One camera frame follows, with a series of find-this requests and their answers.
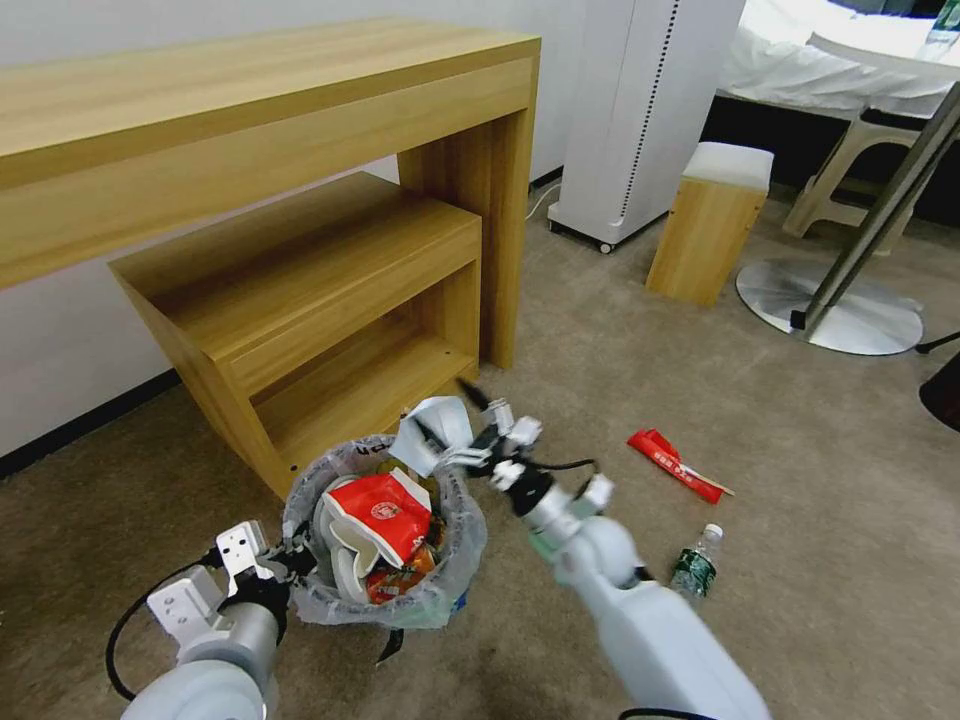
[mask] plastic stool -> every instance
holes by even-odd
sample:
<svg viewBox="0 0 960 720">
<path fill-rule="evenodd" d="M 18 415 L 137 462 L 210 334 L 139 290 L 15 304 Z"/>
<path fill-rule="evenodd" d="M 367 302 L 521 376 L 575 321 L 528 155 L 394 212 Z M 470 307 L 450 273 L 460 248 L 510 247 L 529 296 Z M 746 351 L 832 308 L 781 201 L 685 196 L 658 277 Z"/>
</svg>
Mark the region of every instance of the plastic stool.
<svg viewBox="0 0 960 720">
<path fill-rule="evenodd" d="M 860 153 L 883 143 L 894 143 L 909 148 L 920 135 L 924 122 L 917 118 L 905 118 L 876 110 L 867 110 L 851 122 L 850 127 L 820 168 L 820 172 L 807 181 L 803 192 L 794 202 L 790 214 L 783 222 L 784 232 L 794 237 L 803 237 L 817 220 L 832 220 L 843 225 L 858 227 L 867 216 L 868 209 L 832 200 L 830 196 L 838 187 L 841 187 L 850 166 Z M 921 193 L 924 187 L 926 182 L 920 188 Z M 890 252 L 897 238 L 903 234 L 912 215 L 913 205 L 897 218 L 893 232 L 889 239 L 877 248 L 877 253 L 883 255 Z"/>
<path fill-rule="evenodd" d="M 703 142 L 690 158 L 647 289 L 713 305 L 770 187 L 773 153 Z"/>
</svg>

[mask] white tower fan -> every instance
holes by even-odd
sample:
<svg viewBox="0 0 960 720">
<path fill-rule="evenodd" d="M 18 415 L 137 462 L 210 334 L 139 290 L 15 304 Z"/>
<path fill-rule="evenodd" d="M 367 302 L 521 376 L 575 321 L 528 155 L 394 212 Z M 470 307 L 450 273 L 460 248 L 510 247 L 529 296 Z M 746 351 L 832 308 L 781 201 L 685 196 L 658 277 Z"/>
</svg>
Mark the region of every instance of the white tower fan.
<svg viewBox="0 0 960 720">
<path fill-rule="evenodd" d="M 580 75 L 550 229 L 601 252 L 670 209 L 717 88 L 744 0 L 587 6 Z"/>
</svg>

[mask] plastic trash bag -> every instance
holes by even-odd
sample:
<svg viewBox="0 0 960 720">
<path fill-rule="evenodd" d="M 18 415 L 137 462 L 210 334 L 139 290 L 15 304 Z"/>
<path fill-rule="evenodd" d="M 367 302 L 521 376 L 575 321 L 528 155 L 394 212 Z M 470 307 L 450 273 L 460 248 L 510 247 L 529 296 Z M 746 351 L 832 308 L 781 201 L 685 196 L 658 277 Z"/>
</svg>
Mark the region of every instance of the plastic trash bag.
<svg viewBox="0 0 960 720">
<path fill-rule="evenodd" d="M 388 460 L 393 435 L 372 435 L 344 443 L 315 460 L 294 482 L 283 511 L 283 535 L 289 538 L 304 522 L 312 523 L 314 509 L 324 489 L 342 475 L 369 475 Z M 293 603 L 301 620 L 320 625 L 377 623 L 389 628 L 441 628 L 458 608 L 458 602 L 480 565 L 487 544 L 487 525 L 463 476 L 441 467 L 434 475 L 440 487 L 440 514 L 446 522 L 440 561 L 406 594 L 383 605 L 367 605 L 341 598 L 333 580 L 330 552 L 319 532 L 311 527 L 310 549 L 317 569 L 293 588 Z"/>
</svg>

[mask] red chopstick wrapper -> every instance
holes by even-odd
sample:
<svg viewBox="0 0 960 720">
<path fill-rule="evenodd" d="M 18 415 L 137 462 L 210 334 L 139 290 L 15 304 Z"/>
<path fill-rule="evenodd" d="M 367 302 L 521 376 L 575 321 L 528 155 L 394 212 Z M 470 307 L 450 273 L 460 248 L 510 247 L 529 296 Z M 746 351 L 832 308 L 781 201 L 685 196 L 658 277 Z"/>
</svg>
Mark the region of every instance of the red chopstick wrapper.
<svg viewBox="0 0 960 720">
<path fill-rule="evenodd" d="M 677 449 L 654 428 L 634 433 L 627 440 L 627 445 L 642 452 L 712 505 L 720 502 L 724 493 L 733 495 L 729 488 L 684 465 L 680 460 L 680 453 L 677 452 Z"/>
</svg>

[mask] white robotic arm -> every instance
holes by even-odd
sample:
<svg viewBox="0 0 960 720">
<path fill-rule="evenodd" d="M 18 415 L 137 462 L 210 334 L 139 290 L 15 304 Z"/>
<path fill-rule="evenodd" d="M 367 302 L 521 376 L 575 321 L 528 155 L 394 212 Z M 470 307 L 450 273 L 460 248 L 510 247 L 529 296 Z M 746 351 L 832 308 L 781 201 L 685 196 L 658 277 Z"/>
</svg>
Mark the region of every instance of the white robotic arm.
<svg viewBox="0 0 960 720">
<path fill-rule="evenodd" d="M 540 423 L 528 417 L 514 422 L 504 401 L 491 403 L 466 383 L 463 389 L 489 421 L 469 448 L 446 447 L 441 431 L 416 414 L 404 422 L 419 429 L 438 463 L 488 476 L 508 496 L 557 582 L 573 588 L 593 617 L 604 652 L 641 706 L 635 714 L 769 720 L 763 698 L 703 621 L 652 578 L 629 532 L 600 515 L 613 484 L 597 471 L 570 496 L 548 472 L 570 466 L 530 457 Z M 463 421 L 469 424 L 466 413 Z M 180 644 L 178 667 L 137 696 L 124 720 L 264 720 L 272 714 L 273 660 L 289 584 L 315 565 L 298 537 L 267 549 L 259 525 L 241 523 L 217 539 L 230 575 L 226 597 L 200 567 L 150 595 L 150 609 Z"/>
</svg>

